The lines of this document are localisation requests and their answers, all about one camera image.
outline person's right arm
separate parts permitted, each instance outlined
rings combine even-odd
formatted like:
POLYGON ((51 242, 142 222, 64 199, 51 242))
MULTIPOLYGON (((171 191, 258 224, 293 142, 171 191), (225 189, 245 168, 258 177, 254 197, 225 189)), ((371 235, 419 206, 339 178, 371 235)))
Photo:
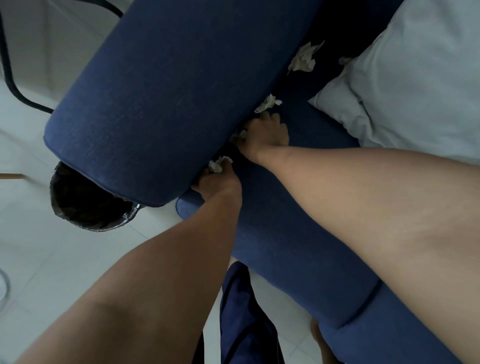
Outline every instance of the person's right arm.
POLYGON ((463 362, 480 363, 480 167, 397 149, 288 146, 279 116, 238 143, 463 362))

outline blue sofa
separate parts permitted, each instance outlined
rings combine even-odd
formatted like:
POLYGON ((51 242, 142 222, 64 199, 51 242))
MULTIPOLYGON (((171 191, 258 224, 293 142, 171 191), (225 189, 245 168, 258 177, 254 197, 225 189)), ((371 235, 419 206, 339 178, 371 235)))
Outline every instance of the blue sofa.
POLYGON ((198 171, 228 155, 243 186, 233 255, 318 319, 348 364, 453 364, 451 352, 267 170, 228 143, 273 93, 291 145, 358 147, 307 100, 382 32, 402 0, 136 0, 45 130, 46 145, 112 194, 145 206, 202 204, 198 171), (287 75, 298 46, 325 45, 287 75))

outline person's left arm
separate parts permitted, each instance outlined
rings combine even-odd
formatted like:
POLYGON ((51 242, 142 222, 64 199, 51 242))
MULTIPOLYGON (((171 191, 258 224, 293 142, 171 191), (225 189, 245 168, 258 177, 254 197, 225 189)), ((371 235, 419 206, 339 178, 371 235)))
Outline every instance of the person's left arm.
POLYGON ((204 205, 120 259, 18 364, 191 363, 227 271, 241 185, 227 161, 196 187, 204 205))

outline person's left hand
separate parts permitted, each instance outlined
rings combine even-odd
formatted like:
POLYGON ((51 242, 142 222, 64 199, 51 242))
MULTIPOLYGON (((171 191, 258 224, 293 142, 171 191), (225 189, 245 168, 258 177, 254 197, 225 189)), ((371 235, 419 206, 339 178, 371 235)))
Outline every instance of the person's left hand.
POLYGON ((198 184, 192 185, 192 189, 202 195, 208 201, 217 194, 226 194, 234 197, 241 203, 241 183, 232 165, 228 160, 222 161, 221 173, 209 173, 205 168, 198 180, 198 184))

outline pillow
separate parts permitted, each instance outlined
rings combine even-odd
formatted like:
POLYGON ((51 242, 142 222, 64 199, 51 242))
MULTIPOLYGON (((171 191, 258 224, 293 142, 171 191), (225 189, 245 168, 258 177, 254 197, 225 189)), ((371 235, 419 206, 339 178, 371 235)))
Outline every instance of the pillow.
POLYGON ((136 0, 69 90, 45 144, 108 192, 161 206, 271 92, 322 0, 136 0))
POLYGON ((361 146, 480 164, 480 1, 406 0, 309 102, 361 146))

